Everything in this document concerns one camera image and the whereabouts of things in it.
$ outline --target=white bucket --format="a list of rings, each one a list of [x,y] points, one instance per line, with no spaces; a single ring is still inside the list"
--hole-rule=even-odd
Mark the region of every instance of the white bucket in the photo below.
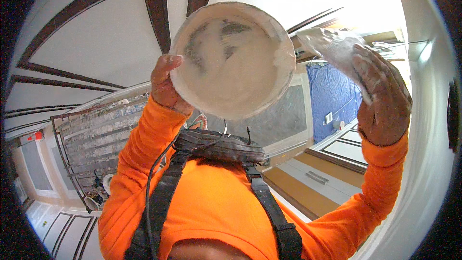
[[[255,6],[204,6],[183,23],[170,54],[184,56],[171,80],[187,102],[225,119],[251,117],[277,101],[295,71],[292,41]]]

